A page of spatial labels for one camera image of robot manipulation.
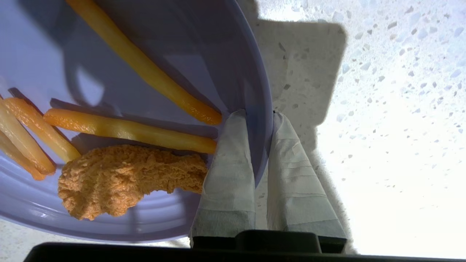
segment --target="fried chicken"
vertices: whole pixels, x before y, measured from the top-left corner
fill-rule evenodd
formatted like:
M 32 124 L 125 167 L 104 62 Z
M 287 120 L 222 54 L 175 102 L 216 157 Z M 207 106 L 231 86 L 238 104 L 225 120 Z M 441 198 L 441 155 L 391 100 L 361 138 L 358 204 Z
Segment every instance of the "fried chicken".
M 206 174 L 198 154 L 180 157 L 135 145 L 110 146 L 68 162 L 58 179 L 58 196 L 79 220 L 103 213 L 121 216 L 155 190 L 172 193 L 180 187 L 201 193 Z

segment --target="black object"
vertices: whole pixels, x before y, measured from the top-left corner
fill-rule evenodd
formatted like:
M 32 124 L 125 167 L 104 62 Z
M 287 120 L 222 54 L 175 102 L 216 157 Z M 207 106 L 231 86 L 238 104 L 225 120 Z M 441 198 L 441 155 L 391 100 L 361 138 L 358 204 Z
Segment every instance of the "black object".
M 44 243 L 35 246 L 25 262 L 92 261 L 286 261 L 286 262 L 433 262 L 460 261 L 413 257 L 322 254 L 321 237 L 313 233 L 248 230 L 235 238 L 195 237 L 194 247 L 152 248 L 139 246 Z M 324 238 L 330 247 L 341 240 Z

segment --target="speckled countertop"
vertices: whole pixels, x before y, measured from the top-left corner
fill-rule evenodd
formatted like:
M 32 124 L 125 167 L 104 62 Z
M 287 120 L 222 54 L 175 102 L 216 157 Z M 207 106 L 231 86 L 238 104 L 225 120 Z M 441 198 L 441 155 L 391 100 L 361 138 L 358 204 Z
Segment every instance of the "speckled countertop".
M 466 2 L 239 3 L 349 251 L 466 258 Z M 0 261 L 44 241 L 70 239 L 0 221 Z

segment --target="french fry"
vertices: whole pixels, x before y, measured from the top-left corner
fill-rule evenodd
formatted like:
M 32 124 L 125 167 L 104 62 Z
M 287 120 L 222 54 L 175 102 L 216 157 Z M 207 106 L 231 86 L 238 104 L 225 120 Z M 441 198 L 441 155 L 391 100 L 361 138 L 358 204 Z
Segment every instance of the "french fry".
M 152 62 L 92 0 L 67 0 L 84 21 L 151 87 L 199 121 L 220 124 L 222 115 L 191 96 Z
M 0 98 L 0 131 L 25 156 L 41 174 L 54 174 L 55 166 L 42 151 L 41 147 L 16 120 Z
M 48 110 L 44 115 L 44 120 L 67 130 L 101 137 L 124 138 L 179 150 L 213 154 L 217 146 L 217 143 L 210 138 L 64 109 Z
M 21 152 L 13 145 L 13 143 L 11 143 L 10 139 L 3 132 L 0 132 L 0 150 L 28 171 L 35 180 L 45 179 L 46 175 L 41 174 L 31 161 L 21 154 Z
M 78 150 L 45 122 L 42 115 L 26 101 L 19 98 L 6 98 L 3 102 L 16 119 L 34 132 L 65 163 L 81 156 Z

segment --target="plate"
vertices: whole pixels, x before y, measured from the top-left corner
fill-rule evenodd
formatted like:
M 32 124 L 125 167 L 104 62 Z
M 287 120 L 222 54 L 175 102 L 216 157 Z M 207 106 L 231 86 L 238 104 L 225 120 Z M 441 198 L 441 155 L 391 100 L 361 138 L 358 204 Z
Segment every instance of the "plate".
M 120 29 L 176 82 L 223 116 L 245 108 L 256 184 L 267 162 L 272 104 L 262 60 L 240 8 L 231 0 L 97 0 Z M 0 92 L 25 96 L 43 113 L 67 108 L 122 117 L 216 138 L 220 126 L 189 116 L 148 86 L 64 0 L 0 1 Z M 81 152 L 127 144 L 60 130 Z M 58 167 L 63 162 L 41 141 Z M 121 217 L 69 216 L 57 196 L 61 169 L 34 181 L 0 155 L 0 216 L 75 238 L 166 241 L 186 236 L 199 195 L 153 192 Z

